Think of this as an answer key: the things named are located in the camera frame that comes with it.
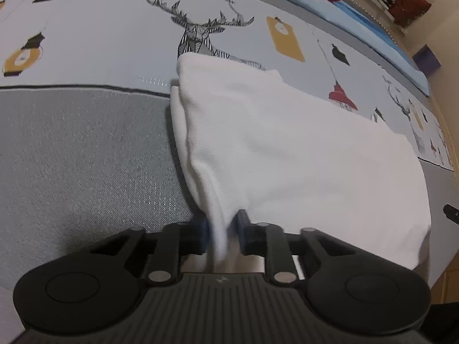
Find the printed grey bed sheet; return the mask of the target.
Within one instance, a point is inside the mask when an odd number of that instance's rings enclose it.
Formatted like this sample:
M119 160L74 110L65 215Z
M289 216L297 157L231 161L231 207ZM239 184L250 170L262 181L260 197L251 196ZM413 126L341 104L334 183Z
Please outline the printed grey bed sheet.
M206 260L170 112L187 53L277 71L458 170L428 97L359 39L287 0L1 0L4 343L456 343L427 277L316 228L284 231L299 279ZM429 191L425 178L428 198ZM175 284L146 276L156 234L206 218Z

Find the white small shirt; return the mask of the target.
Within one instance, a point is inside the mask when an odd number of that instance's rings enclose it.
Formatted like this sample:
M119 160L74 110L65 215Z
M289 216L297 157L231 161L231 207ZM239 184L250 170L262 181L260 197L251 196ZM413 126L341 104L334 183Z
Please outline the white small shirt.
M174 139L191 196L209 219L207 264L239 270L230 225L316 228L414 269L431 216L406 136L286 84L277 71L187 53L170 94Z

